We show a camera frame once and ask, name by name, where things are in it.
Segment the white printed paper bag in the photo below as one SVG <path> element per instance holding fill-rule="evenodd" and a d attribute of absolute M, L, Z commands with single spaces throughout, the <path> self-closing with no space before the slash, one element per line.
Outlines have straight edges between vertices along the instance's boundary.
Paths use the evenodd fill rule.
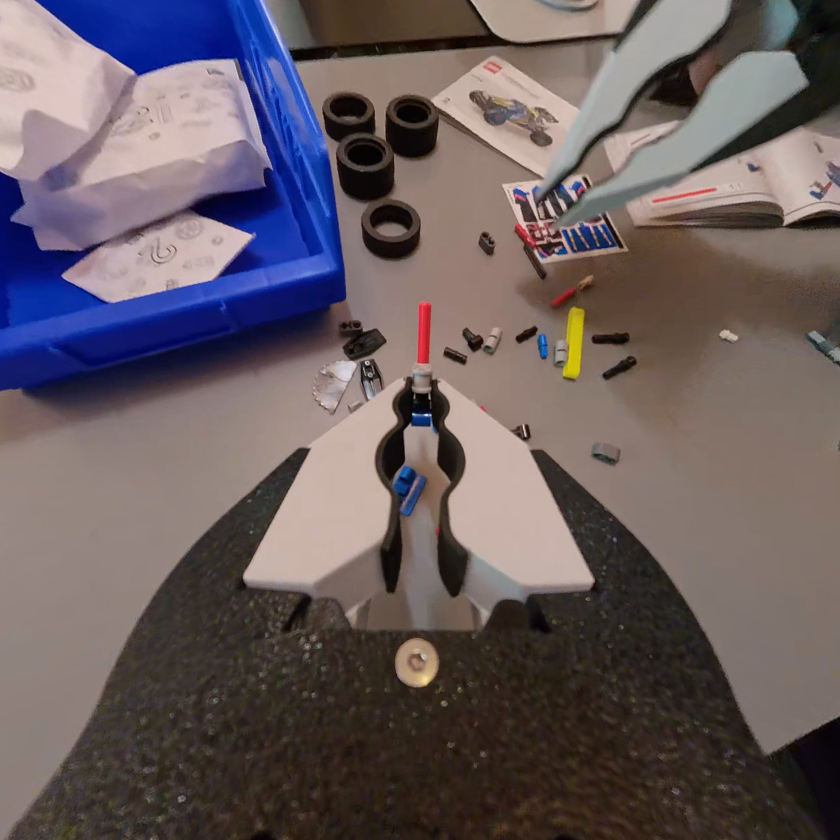
<path fill-rule="evenodd" d="M 143 74 L 94 138 L 18 183 L 13 224 L 42 250 L 82 251 L 193 207 L 265 186 L 270 158 L 237 59 Z"/>
<path fill-rule="evenodd" d="M 136 73 L 37 2 L 1 2 L 1 173 L 37 181 L 101 130 Z"/>
<path fill-rule="evenodd" d="M 213 281 L 256 236 L 184 211 L 94 248 L 62 279 L 106 303 Z"/>

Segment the red axle lego assembly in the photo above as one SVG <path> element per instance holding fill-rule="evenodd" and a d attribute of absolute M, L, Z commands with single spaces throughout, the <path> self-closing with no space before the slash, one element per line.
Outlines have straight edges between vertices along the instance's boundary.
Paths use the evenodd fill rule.
<path fill-rule="evenodd" d="M 411 375 L 412 420 L 415 427 L 430 427 L 437 431 L 433 419 L 433 368 L 430 364 L 432 305 L 422 301 L 418 305 L 416 360 Z"/>

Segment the black lego wedge piece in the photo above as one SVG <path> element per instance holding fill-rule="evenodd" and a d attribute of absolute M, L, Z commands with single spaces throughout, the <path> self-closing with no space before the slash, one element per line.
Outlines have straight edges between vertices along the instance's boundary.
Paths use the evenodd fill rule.
<path fill-rule="evenodd" d="M 381 330 L 369 329 L 349 338 L 343 345 L 343 352 L 349 361 L 367 358 L 386 344 Z"/>

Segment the black rubber tire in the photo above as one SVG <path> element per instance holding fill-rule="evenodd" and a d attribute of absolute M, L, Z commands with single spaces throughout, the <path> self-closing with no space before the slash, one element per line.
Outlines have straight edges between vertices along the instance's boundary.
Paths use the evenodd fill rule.
<path fill-rule="evenodd" d="M 326 134 L 341 141 L 357 133 L 375 133 L 375 107 L 370 99 L 354 91 L 336 91 L 322 103 Z"/>
<path fill-rule="evenodd" d="M 372 202 L 361 217 L 365 247 L 384 259 L 402 259 L 419 246 L 421 218 L 415 208 L 405 202 L 382 198 Z"/>
<path fill-rule="evenodd" d="M 389 101 L 385 111 L 385 139 L 394 154 L 421 158 L 437 143 L 439 114 L 429 99 L 404 94 Z"/>
<path fill-rule="evenodd" d="M 364 202 L 388 196 L 395 183 L 392 147 L 372 133 L 352 133 L 336 151 L 339 183 L 344 193 Z"/>

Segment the open instruction booklet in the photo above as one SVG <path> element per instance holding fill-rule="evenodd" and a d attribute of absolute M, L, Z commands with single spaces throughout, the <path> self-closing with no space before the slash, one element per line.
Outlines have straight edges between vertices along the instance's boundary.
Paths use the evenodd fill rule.
<path fill-rule="evenodd" d="M 796 129 L 626 204 L 637 227 L 777 228 L 839 218 L 838 132 Z"/>

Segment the sticker sheet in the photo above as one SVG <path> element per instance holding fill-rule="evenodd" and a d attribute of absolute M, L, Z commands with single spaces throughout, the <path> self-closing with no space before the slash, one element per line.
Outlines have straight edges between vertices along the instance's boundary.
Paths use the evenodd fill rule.
<path fill-rule="evenodd" d="M 608 215 L 570 227 L 556 225 L 590 186 L 591 181 L 586 175 L 573 175 L 539 201 L 537 181 L 502 185 L 502 191 L 516 218 L 515 230 L 524 232 L 524 243 L 534 246 L 534 255 L 541 264 L 616 255 L 627 249 Z"/>

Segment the closed instruction booklet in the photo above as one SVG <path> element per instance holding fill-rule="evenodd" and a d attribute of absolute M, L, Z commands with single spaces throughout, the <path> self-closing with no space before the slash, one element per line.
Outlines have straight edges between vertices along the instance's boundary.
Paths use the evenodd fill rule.
<path fill-rule="evenodd" d="M 432 99 L 463 130 L 535 175 L 547 174 L 578 110 L 510 62 L 484 59 Z"/>

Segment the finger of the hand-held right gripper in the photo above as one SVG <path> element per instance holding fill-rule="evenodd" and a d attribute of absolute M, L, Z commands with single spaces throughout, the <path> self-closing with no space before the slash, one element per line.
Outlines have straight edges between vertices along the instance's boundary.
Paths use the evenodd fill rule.
<path fill-rule="evenodd" d="M 622 170 L 583 194 L 557 222 L 573 226 L 660 188 L 672 186 L 741 138 L 759 120 L 804 90 L 807 77 L 790 51 L 753 51 L 709 82 L 689 117 L 671 134 L 628 159 Z"/>
<path fill-rule="evenodd" d="M 592 146 L 620 126 L 651 83 L 717 39 L 731 13 L 731 1 L 638 2 L 595 74 L 538 195 L 573 174 Z"/>

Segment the blue lego piece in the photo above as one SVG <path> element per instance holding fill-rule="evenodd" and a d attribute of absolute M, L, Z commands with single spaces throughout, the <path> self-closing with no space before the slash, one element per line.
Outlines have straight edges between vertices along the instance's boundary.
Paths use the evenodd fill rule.
<path fill-rule="evenodd" d="M 404 465 L 393 481 L 393 489 L 400 501 L 399 511 L 404 517 L 409 517 L 424 493 L 427 478 L 419 474 L 415 468 Z"/>

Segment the blue plastic bin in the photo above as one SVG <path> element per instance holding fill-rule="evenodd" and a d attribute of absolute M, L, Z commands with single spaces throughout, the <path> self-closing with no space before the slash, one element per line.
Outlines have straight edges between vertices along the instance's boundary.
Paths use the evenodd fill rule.
<path fill-rule="evenodd" d="M 46 252 L 11 221 L 1 185 L 1 388 L 29 389 L 324 310 L 345 299 L 329 153 L 267 2 L 40 3 L 73 32 L 144 73 L 237 59 L 272 170 L 261 190 L 209 199 L 199 214 L 255 235 L 199 286 L 106 303 L 62 278 L 80 256 Z"/>

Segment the torn silver foil piece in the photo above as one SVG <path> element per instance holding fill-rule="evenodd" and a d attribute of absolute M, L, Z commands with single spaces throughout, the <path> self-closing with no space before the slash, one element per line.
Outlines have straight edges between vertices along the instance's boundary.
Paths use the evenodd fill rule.
<path fill-rule="evenodd" d="M 336 413 L 358 364 L 351 360 L 336 360 L 322 366 L 313 380 L 311 394 L 317 404 L 330 415 Z"/>

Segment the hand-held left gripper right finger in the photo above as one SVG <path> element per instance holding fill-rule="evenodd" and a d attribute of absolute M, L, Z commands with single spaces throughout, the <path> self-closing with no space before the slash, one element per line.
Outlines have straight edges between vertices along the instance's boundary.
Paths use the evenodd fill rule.
<path fill-rule="evenodd" d="M 440 499 L 437 566 L 483 627 L 501 602 L 589 592 L 585 562 L 529 446 L 443 380 L 434 383 Z"/>

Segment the yellow lego beam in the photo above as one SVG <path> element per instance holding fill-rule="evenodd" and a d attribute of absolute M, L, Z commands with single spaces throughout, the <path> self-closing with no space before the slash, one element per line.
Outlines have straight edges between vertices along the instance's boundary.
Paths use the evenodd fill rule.
<path fill-rule="evenodd" d="M 573 307 L 569 310 L 566 344 L 567 354 L 563 366 L 563 378 L 568 381 L 576 381 L 581 373 L 581 362 L 585 333 L 585 310 Z"/>

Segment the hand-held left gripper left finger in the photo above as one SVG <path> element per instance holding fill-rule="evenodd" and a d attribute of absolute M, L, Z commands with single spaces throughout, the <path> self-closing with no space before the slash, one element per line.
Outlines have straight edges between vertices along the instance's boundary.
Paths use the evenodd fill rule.
<path fill-rule="evenodd" d="M 380 549 L 391 490 L 375 452 L 396 425 L 404 380 L 315 439 L 249 566 L 249 588 L 333 599 L 354 628 L 366 628 L 370 602 L 385 591 Z"/>

